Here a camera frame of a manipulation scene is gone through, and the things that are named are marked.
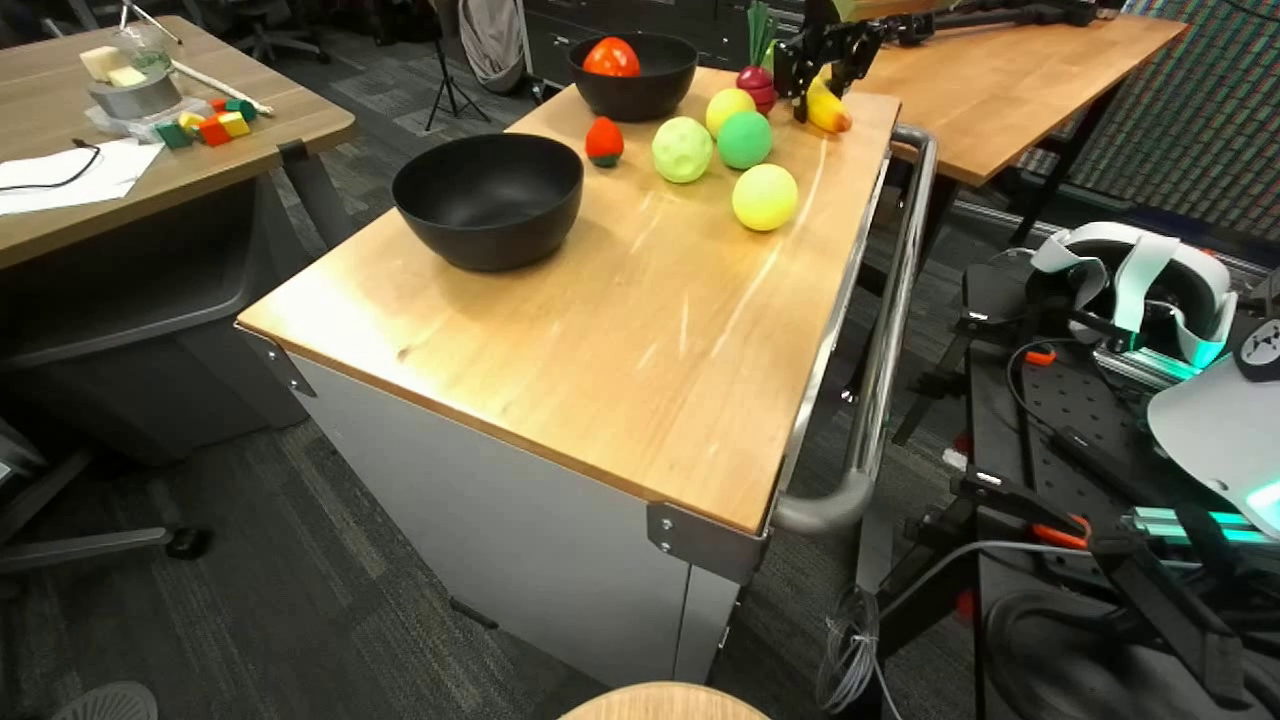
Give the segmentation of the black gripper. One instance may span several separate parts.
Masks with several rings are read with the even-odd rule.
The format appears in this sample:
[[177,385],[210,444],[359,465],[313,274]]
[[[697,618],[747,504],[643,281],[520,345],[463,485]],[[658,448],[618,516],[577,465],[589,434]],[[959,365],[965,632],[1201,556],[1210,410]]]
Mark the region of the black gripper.
[[884,34],[872,19],[844,19],[837,0],[805,0],[800,27],[777,42],[772,77],[785,98],[800,98],[820,70],[844,96],[861,79]]

